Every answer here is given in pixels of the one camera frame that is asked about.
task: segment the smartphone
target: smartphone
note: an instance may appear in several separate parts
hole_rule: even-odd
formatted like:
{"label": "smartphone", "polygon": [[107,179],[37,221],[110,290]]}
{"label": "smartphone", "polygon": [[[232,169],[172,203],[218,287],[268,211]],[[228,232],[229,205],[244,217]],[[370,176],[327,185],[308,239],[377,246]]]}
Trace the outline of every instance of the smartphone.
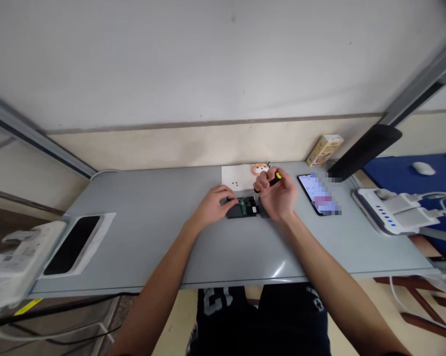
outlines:
{"label": "smartphone", "polygon": [[318,215],[341,214],[338,204],[333,200],[330,192],[321,184],[317,176],[309,174],[298,176],[297,178]]}
{"label": "smartphone", "polygon": [[99,219],[99,216],[79,219],[68,236],[65,237],[65,241],[63,241],[43,274],[63,274],[71,270],[86,242],[93,235]]}

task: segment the white mouse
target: white mouse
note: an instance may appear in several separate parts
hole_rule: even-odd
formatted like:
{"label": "white mouse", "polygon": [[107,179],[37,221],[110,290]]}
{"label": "white mouse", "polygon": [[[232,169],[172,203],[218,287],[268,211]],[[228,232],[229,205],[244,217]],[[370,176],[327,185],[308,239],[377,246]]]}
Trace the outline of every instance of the white mouse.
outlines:
{"label": "white mouse", "polygon": [[433,176],[436,172],[435,170],[425,162],[414,162],[412,166],[417,171],[417,173],[422,174],[424,176]]}

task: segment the finger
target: finger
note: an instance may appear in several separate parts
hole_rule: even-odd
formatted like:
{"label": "finger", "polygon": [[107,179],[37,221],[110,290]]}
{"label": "finger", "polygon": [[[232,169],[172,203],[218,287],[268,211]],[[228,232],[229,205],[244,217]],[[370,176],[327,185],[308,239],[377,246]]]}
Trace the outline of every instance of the finger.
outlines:
{"label": "finger", "polygon": [[262,171],[261,174],[256,178],[256,182],[260,183],[261,186],[264,188],[269,188],[267,172]]}
{"label": "finger", "polygon": [[237,205],[239,201],[237,199],[230,200],[226,204],[224,204],[221,208],[223,209],[224,215],[230,210],[233,206]]}
{"label": "finger", "polygon": [[271,167],[268,171],[267,171],[267,178],[269,180],[273,180],[276,177],[276,172],[277,172],[277,167]]}
{"label": "finger", "polygon": [[254,189],[258,192],[263,191],[265,188],[263,187],[263,185],[261,184],[261,182],[254,182],[254,184],[252,185],[254,187]]}
{"label": "finger", "polygon": [[218,200],[221,200],[221,199],[227,198],[227,197],[233,198],[233,199],[237,200],[237,197],[234,195],[234,193],[232,191],[221,191],[221,192],[218,192],[216,197],[218,198]]}
{"label": "finger", "polygon": [[282,177],[282,181],[284,182],[284,186],[287,189],[294,189],[295,188],[295,184],[292,180],[292,177],[286,172],[284,171],[282,168],[279,168],[278,170],[279,174]]}
{"label": "finger", "polygon": [[218,192],[222,192],[225,190],[230,191],[231,193],[233,192],[233,190],[230,187],[228,187],[227,185],[224,185],[224,184],[217,185],[211,191],[213,193],[218,193]]}

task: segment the cardboard box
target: cardboard box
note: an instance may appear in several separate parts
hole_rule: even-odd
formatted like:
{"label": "cardboard box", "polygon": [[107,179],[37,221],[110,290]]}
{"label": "cardboard box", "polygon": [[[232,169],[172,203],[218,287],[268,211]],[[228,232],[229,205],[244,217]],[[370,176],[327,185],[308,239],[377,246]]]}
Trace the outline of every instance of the cardboard box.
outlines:
{"label": "cardboard box", "polygon": [[343,142],[344,140],[340,135],[322,135],[307,158],[308,166],[323,166]]}

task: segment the orange cartoon cat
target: orange cartoon cat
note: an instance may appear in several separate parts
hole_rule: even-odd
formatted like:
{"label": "orange cartoon cat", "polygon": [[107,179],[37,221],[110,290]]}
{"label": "orange cartoon cat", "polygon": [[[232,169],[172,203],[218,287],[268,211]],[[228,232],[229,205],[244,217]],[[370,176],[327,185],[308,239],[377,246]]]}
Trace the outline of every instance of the orange cartoon cat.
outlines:
{"label": "orange cartoon cat", "polygon": [[255,176],[258,176],[262,173],[262,171],[268,171],[269,166],[267,166],[265,163],[257,163],[255,165],[252,165],[251,173]]}

